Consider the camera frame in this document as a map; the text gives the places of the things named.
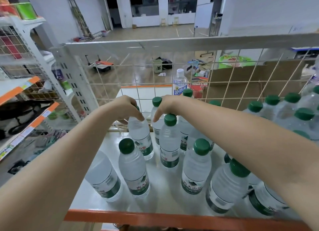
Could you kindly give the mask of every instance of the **human arm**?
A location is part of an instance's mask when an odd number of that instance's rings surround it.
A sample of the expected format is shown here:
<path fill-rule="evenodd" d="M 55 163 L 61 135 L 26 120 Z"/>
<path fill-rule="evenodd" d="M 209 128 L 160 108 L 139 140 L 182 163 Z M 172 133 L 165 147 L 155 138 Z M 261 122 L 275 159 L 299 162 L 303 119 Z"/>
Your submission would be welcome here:
<path fill-rule="evenodd" d="M 245 112 L 185 96 L 164 96 L 163 113 L 181 115 L 265 181 L 314 230 L 319 230 L 319 148 L 304 137 Z"/>
<path fill-rule="evenodd" d="M 0 188 L 0 230 L 58 230 L 78 188 L 115 120 L 144 120 L 122 96 L 75 126 Z"/>

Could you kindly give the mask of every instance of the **left arm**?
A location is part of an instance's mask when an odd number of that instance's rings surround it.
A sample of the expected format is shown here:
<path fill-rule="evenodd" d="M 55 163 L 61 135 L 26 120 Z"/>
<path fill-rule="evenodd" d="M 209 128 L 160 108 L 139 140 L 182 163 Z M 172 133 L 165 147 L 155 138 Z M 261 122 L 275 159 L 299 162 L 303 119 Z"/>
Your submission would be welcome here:
<path fill-rule="evenodd" d="M 0 230 L 58 230 L 103 138 L 115 120 L 144 120 L 122 96 L 105 104 L 0 188 Z"/>

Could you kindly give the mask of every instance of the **hand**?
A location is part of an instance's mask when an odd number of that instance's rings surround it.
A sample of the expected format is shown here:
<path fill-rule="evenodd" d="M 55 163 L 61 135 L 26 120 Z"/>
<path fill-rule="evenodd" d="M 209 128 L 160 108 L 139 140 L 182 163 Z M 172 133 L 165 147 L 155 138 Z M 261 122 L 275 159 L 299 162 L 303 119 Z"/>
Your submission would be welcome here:
<path fill-rule="evenodd" d="M 136 108 L 136 101 L 129 96 L 120 96 L 105 106 L 110 107 L 116 120 L 124 125 L 127 125 L 129 117 L 136 117 L 138 120 L 144 121 L 142 113 Z"/>
<path fill-rule="evenodd" d="M 162 102 L 160 103 L 160 106 L 155 112 L 153 121 L 157 122 L 158 119 L 162 116 L 162 114 L 172 113 L 175 115 L 179 115 L 178 107 L 180 107 L 180 104 L 178 102 L 183 100 L 183 98 L 185 98 L 185 96 L 162 96 Z"/>

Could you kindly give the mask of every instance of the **window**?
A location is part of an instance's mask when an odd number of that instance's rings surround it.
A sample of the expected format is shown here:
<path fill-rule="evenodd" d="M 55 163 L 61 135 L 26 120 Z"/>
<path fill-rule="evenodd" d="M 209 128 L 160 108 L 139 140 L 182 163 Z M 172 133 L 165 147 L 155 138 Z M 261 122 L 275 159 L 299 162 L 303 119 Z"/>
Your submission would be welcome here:
<path fill-rule="evenodd" d="M 130 0 L 133 17 L 159 15 L 158 0 Z"/>
<path fill-rule="evenodd" d="M 196 12 L 197 0 L 168 0 L 168 14 Z"/>

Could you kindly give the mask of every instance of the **whiteboard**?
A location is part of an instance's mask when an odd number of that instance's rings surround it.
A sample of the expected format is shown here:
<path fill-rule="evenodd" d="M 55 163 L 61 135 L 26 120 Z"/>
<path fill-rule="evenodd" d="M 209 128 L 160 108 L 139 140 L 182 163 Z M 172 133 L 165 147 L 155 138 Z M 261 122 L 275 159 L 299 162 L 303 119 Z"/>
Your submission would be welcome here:
<path fill-rule="evenodd" d="M 194 27 L 209 28 L 213 12 L 213 2 L 197 5 Z"/>

